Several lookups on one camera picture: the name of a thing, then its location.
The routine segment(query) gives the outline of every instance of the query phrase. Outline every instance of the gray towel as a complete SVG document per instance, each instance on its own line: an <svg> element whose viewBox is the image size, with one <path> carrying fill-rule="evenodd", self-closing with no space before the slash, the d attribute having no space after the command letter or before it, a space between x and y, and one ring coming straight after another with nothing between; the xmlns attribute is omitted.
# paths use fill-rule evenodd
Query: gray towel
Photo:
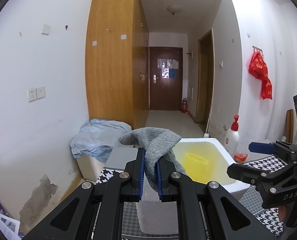
<svg viewBox="0 0 297 240"><path fill-rule="evenodd" d="M178 172L185 174L185 169L175 159L172 148L181 140L178 134L163 128L145 127L125 133L119 137L124 145L138 145L145 149L144 170L150 186L157 192L155 164L162 157L171 161Z"/></svg>

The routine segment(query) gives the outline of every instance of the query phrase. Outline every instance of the human hand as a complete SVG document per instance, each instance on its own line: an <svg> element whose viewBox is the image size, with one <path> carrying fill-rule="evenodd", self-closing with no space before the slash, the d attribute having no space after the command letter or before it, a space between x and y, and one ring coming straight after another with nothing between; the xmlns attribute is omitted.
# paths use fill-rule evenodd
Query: human hand
<svg viewBox="0 0 297 240"><path fill-rule="evenodd" d="M284 220L287 216L287 206L283 205L283 206L279 206L277 208L278 208L279 221L282 223L282 222L284 222Z"/></svg>

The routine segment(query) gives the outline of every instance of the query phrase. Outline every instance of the blue poster on door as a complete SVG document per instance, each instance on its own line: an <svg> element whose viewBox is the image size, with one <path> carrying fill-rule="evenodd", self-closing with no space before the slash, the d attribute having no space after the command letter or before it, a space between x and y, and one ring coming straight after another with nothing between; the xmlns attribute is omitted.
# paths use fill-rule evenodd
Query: blue poster on door
<svg viewBox="0 0 297 240"><path fill-rule="evenodd" d="M169 69L169 76L170 78L176 78L176 69Z"/></svg>

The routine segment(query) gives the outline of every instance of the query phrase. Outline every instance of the yellow towel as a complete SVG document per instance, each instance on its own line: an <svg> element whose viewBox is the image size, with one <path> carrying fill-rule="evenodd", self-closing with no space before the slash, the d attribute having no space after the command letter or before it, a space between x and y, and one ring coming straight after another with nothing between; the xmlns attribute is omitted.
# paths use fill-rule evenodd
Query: yellow towel
<svg viewBox="0 0 297 240"><path fill-rule="evenodd" d="M194 181L208 183L210 180L209 162L193 153L185 153L183 167L187 175Z"/></svg>

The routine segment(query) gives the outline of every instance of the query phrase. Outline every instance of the wooden cabinet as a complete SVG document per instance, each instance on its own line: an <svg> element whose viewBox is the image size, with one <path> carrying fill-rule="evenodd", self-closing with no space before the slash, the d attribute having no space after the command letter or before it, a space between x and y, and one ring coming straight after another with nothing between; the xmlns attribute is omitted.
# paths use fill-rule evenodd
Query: wooden cabinet
<svg viewBox="0 0 297 240"><path fill-rule="evenodd" d="M141 0L92 0L85 49L90 119L144 127L149 109L148 51Z"/></svg>

